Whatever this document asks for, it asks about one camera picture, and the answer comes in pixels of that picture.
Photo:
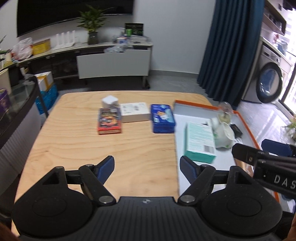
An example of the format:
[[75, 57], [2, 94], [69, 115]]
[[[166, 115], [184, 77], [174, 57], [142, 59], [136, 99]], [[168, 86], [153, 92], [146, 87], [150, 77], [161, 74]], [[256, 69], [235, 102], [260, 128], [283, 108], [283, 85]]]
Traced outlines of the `blue tin box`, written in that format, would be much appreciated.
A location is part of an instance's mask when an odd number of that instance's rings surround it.
[[151, 105], [153, 133], [174, 133], [176, 122], [171, 107], [167, 104]]

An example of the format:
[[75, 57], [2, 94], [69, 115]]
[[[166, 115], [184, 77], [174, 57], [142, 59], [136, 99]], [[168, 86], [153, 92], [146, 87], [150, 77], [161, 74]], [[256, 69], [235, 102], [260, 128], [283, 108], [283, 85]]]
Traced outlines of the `potted green plant glass vase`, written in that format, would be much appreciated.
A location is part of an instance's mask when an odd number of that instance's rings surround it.
[[97, 30], [104, 26], [107, 19], [105, 12], [109, 9], [95, 8], [89, 4], [86, 7], [87, 11], [80, 12], [77, 27], [84, 28], [88, 32], [88, 45], [95, 45], [99, 43]]

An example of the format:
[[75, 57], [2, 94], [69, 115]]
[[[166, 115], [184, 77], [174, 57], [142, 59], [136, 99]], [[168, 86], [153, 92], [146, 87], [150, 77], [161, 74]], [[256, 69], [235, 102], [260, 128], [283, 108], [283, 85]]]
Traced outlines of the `black green display card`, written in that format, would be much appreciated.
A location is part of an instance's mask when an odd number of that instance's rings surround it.
[[144, 36], [144, 24], [143, 23], [125, 23], [125, 33], [128, 37], [132, 35]]

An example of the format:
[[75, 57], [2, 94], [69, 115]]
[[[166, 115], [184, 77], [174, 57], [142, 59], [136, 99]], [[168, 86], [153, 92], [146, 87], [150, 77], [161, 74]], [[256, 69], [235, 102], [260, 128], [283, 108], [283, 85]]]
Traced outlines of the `black glass side cabinet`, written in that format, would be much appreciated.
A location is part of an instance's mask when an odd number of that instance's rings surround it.
[[1, 120], [1, 212], [12, 210], [21, 173], [41, 129], [37, 78], [27, 74], [9, 94], [11, 113]]

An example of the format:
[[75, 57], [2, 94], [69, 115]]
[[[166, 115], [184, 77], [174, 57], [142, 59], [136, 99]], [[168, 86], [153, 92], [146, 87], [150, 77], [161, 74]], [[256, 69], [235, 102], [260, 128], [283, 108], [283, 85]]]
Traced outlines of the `dark blue curtain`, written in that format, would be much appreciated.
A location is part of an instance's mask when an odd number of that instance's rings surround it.
[[216, 1], [197, 83], [208, 97], [237, 109], [252, 68], [264, 1]]

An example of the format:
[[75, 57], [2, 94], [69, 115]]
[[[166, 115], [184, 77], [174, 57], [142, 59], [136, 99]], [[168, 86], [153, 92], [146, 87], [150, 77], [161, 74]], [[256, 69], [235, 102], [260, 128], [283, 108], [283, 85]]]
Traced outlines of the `white tv cabinet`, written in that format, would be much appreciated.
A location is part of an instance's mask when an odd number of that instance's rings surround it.
[[152, 42], [147, 41], [76, 44], [32, 56], [18, 66], [32, 74], [50, 71], [54, 80], [137, 76], [142, 78], [142, 87], [149, 89], [152, 48]]

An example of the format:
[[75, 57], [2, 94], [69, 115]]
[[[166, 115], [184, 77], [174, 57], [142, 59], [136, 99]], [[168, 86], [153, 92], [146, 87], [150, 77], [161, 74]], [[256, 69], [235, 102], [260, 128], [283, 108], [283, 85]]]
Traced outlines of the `white labelled carton box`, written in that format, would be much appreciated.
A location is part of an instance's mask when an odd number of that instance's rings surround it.
[[149, 121], [151, 119], [151, 113], [145, 102], [123, 103], [119, 107], [123, 123]]

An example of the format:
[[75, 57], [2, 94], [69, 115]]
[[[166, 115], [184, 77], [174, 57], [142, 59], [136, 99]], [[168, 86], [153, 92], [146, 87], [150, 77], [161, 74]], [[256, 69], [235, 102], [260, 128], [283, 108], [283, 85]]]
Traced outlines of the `silver washing machine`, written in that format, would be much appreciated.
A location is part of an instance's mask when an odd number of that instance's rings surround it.
[[242, 100], [271, 103], [280, 97], [292, 64], [264, 37], [259, 38]]

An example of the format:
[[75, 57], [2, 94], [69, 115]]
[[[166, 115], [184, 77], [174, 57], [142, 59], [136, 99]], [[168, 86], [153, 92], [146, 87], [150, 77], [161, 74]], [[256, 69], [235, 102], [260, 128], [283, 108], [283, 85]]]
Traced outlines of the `white plug-in vaporizer device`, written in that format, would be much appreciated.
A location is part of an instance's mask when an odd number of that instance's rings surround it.
[[234, 145], [235, 135], [229, 124], [220, 122], [217, 118], [210, 119], [215, 147], [230, 149]]

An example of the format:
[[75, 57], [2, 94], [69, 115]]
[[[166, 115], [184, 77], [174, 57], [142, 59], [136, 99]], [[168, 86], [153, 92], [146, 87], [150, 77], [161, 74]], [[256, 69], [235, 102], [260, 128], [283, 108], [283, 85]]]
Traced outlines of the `clear glass liquid bottle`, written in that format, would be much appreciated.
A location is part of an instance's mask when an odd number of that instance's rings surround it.
[[222, 123], [230, 124], [233, 115], [232, 106], [228, 102], [220, 102], [218, 108], [218, 120]]

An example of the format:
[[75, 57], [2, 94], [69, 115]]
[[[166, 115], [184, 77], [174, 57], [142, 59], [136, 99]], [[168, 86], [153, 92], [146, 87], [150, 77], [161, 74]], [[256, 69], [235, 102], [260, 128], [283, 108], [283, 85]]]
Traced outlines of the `white router with antennas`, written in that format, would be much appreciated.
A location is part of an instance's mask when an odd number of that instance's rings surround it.
[[75, 45], [75, 30], [56, 34], [56, 45], [53, 50], [72, 47]]

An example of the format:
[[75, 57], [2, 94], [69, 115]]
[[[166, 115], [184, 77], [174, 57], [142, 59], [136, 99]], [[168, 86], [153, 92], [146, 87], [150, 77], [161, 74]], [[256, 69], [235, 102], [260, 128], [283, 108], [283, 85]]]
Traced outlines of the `white cube charger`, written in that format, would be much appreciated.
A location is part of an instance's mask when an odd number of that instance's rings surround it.
[[119, 107], [118, 98], [112, 95], [106, 96], [101, 100], [103, 108], [117, 108]]

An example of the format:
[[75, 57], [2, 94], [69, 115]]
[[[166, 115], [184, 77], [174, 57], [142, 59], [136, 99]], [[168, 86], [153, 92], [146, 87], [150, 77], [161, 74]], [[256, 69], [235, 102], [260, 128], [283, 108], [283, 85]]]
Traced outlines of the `orange rimmed white tray box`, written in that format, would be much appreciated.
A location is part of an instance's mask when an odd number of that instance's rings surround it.
[[[189, 181], [185, 178], [180, 170], [180, 158], [185, 154], [185, 128], [187, 123], [198, 123], [212, 125], [211, 119], [217, 118], [219, 108], [215, 106], [199, 104], [184, 100], [175, 100], [173, 105], [173, 114], [176, 122], [175, 126], [175, 151], [177, 163], [177, 176], [178, 176], [178, 190], [175, 195], [177, 199], [188, 187]], [[260, 146], [255, 140], [250, 128], [242, 118], [241, 114], [234, 111], [231, 117], [231, 122], [239, 127], [243, 135], [241, 138], [234, 140], [234, 143], [245, 144], [250, 147], [259, 149]], [[253, 168], [244, 162], [234, 159], [231, 154], [230, 148], [216, 148], [216, 157], [211, 163], [217, 170], [229, 170], [231, 166], [240, 166], [249, 175], [253, 174]]]

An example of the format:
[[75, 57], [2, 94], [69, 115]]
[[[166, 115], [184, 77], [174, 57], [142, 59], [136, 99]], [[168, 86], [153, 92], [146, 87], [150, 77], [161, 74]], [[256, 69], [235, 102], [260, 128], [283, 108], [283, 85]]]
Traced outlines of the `teal and white box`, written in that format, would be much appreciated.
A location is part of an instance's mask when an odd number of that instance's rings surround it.
[[211, 164], [216, 157], [212, 128], [208, 125], [187, 122], [184, 133], [184, 156], [194, 162]]

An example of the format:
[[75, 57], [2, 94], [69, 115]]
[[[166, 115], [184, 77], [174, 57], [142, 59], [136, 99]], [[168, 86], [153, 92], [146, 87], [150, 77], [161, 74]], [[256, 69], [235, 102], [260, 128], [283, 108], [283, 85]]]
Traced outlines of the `yellow cardboard box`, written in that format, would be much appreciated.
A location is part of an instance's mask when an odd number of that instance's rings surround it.
[[42, 40], [32, 44], [33, 55], [42, 54], [51, 49], [50, 39]]

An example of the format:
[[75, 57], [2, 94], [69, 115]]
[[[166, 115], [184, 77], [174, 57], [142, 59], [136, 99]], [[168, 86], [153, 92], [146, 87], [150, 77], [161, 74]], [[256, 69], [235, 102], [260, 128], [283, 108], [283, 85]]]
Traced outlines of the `blue plastic bag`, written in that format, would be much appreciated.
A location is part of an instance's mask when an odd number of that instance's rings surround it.
[[[49, 88], [48, 91], [41, 91], [41, 97], [44, 101], [45, 107], [49, 110], [55, 103], [59, 96], [57, 85], [54, 83], [52, 87]], [[40, 97], [37, 97], [35, 100], [35, 104], [39, 111], [39, 114], [44, 114], [45, 111], [43, 110], [43, 106], [40, 101]]]

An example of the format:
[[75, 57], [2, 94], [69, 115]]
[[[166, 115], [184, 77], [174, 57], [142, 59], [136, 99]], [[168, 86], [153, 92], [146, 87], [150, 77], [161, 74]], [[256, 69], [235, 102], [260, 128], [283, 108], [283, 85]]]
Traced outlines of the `black television screen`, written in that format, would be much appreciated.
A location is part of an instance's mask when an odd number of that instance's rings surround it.
[[20, 37], [34, 30], [74, 20], [89, 6], [104, 10], [105, 15], [132, 15], [134, 1], [125, 0], [23, 0], [18, 1], [16, 32]]

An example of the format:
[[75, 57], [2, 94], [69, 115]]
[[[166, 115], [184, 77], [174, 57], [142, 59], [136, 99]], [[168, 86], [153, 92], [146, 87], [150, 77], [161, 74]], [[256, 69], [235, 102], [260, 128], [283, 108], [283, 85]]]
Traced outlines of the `purple patterned box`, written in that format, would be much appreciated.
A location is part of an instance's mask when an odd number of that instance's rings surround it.
[[0, 90], [0, 120], [7, 114], [11, 113], [11, 102], [9, 94], [5, 88]]

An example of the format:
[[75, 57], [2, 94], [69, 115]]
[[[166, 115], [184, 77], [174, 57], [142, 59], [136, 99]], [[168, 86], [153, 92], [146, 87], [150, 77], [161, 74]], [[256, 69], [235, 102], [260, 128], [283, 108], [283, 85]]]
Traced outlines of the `white plastic bag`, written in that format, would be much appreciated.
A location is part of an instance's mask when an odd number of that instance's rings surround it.
[[33, 48], [32, 48], [33, 40], [31, 37], [26, 38], [18, 42], [18, 44], [14, 45], [12, 48], [13, 57], [16, 60], [24, 60], [32, 56]]

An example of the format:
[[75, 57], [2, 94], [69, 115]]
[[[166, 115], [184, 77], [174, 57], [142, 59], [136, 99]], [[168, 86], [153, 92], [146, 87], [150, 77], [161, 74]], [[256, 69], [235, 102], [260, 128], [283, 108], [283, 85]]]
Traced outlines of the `red and blue card box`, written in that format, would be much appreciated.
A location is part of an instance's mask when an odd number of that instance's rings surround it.
[[99, 109], [97, 127], [99, 135], [121, 133], [121, 129], [121, 112], [118, 107]]

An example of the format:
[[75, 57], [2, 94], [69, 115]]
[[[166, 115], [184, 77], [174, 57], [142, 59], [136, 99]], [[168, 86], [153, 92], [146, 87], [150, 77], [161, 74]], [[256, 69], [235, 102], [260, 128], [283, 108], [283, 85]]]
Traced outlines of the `white yellow-taped carton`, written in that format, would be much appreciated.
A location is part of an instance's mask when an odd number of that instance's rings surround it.
[[48, 91], [54, 84], [53, 75], [51, 71], [35, 74], [39, 89], [41, 91]]

